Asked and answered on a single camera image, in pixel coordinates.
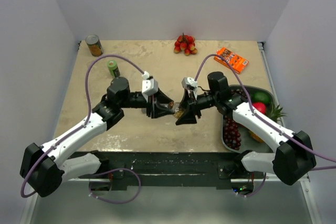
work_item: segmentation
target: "orange snack box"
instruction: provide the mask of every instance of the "orange snack box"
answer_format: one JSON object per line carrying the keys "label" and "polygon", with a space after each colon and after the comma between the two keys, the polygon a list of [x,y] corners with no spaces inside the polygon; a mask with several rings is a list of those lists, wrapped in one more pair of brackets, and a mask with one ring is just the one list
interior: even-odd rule
{"label": "orange snack box", "polygon": [[[217,54],[222,55],[226,59],[226,61],[228,61],[231,64],[236,73],[241,73],[249,63],[247,59],[235,54],[234,52],[231,52],[229,49],[225,47],[217,51]],[[223,64],[225,67],[229,68],[226,62],[222,60],[220,57],[215,56],[214,59],[218,61],[220,64]]]}

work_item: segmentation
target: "green can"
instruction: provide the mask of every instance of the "green can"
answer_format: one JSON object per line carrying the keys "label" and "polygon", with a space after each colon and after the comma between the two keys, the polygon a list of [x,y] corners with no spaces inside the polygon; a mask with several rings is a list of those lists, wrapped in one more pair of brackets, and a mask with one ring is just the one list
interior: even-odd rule
{"label": "green can", "polygon": [[118,64],[115,60],[109,60],[107,62],[107,67],[108,67],[108,69],[110,71],[110,74],[113,78],[116,78],[116,77],[120,76]]}

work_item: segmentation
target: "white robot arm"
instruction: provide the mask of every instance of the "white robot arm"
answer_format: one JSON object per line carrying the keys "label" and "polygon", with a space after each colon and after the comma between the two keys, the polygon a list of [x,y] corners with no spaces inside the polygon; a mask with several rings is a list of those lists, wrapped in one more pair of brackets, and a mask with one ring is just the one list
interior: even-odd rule
{"label": "white robot arm", "polygon": [[292,185],[316,166],[313,154],[285,136],[292,136],[312,149],[310,138],[305,132],[295,133],[259,111],[251,110],[245,98],[231,94],[227,79],[221,72],[210,73],[208,84],[210,90],[196,96],[197,82],[191,77],[183,79],[182,87],[185,91],[180,105],[183,114],[176,125],[197,123],[196,116],[201,117],[201,110],[215,106],[222,115],[229,115],[234,121],[258,135],[273,151],[273,153],[245,151],[237,157],[236,167],[229,167],[229,170],[238,173],[244,171],[273,173],[285,184]]}

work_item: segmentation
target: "grapes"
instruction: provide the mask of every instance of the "grapes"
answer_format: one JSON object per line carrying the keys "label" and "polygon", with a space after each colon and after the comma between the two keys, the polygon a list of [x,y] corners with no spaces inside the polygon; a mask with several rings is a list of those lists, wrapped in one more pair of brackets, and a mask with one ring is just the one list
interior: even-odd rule
{"label": "grapes", "polygon": [[[232,90],[233,93],[241,93],[241,91]],[[225,123],[223,126],[223,139],[224,143],[228,148],[239,150],[241,146],[241,138],[239,132],[239,124],[235,122],[232,118],[224,116]]]}

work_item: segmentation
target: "tin can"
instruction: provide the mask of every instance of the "tin can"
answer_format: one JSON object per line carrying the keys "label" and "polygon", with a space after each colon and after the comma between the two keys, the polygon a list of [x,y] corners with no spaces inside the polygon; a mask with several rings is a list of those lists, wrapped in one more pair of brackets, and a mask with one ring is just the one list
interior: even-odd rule
{"label": "tin can", "polygon": [[108,67],[108,69],[110,71],[110,74],[113,78],[116,78],[116,77],[120,76],[118,64],[115,60],[109,60],[107,62],[107,67]]}
{"label": "tin can", "polygon": [[91,54],[95,57],[101,56],[104,53],[99,37],[95,34],[85,38],[85,42],[89,47]]}

